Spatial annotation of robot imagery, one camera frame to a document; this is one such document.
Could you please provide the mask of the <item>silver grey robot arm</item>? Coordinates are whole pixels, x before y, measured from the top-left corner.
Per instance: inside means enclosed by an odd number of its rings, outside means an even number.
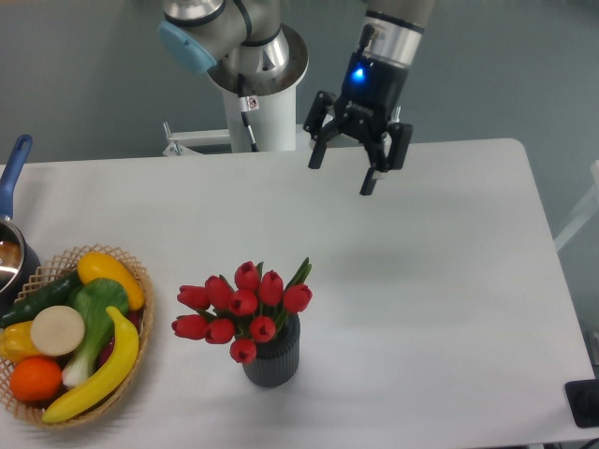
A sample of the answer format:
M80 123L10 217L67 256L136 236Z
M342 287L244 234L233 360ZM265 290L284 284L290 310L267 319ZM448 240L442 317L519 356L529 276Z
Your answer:
M398 101L425 31L430 1L371 1L341 91L320 91L303 124L309 166L320 168L339 136L359 142L369 168L368 196L387 172L403 167L413 128ZM221 90L234 152L296 147L296 88L309 63L301 36L281 20L277 1L167 1L157 32L187 70Z

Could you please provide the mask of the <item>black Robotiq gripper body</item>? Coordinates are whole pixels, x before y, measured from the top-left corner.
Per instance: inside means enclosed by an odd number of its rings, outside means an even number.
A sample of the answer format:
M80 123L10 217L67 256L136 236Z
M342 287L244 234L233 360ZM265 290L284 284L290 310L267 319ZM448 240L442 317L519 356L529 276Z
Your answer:
M389 132L391 152L406 152L410 126L393 123L408 69L372 58L352 58L343 79L341 95L334 103L332 135L346 135L362 143L367 152Z

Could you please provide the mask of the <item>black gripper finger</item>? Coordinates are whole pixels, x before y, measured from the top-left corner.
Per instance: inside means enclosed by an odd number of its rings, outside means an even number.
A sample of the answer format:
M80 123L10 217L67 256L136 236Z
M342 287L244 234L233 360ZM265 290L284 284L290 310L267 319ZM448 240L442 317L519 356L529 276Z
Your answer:
M390 139L388 147L383 137L373 139L367 136L361 141L370 162L359 191L362 196L370 196L377 182L389 171L403 168L412 135L411 124L396 122L387 126L386 136Z
M327 144L336 138L343 126L343 116L336 115L336 96L332 93L319 91L305 119L303 130L311 136L314 143L308 168L319 169L322 165Z

